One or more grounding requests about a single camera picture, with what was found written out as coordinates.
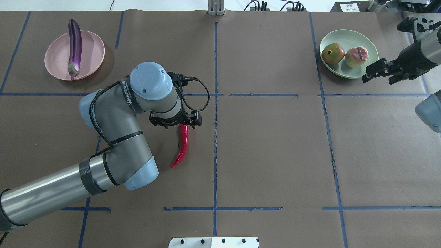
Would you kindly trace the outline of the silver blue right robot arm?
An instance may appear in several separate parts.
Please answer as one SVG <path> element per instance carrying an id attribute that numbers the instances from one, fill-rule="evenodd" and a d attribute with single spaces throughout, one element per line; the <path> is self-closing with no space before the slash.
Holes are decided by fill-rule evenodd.
<path id="1" fill-rule="evenodd" d="M 429 26 L 430 33 L 403 49 L 393 61 L 381 58 L 366 67 L 364 83 L 377 77 L 389 77 L 390 85 L 404 80 L 414 80 L 440 66 L 440 22 Z M 441 132 L 440 91 L 415 107 L 420 120 L 434 132 Z"/>

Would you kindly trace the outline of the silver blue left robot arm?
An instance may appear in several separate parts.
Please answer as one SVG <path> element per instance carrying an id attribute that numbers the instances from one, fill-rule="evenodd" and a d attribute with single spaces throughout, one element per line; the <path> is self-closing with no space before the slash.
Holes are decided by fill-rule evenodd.
<path id="1" fill-rule="evenodd" d="M 200 110 L 185 110 L 183 87 L 196 77 L 166 72 L 143 62 L 131 73 L 79 102 L 86 124 L 108 148 L 61 171 L 1 193 L 1 231 L 11 232 L 78 201 L 117 185 L 135 190 L 159 175 L 153 154 L 137 119 L 149 112 L 154 126 L 202 124 Z"/>

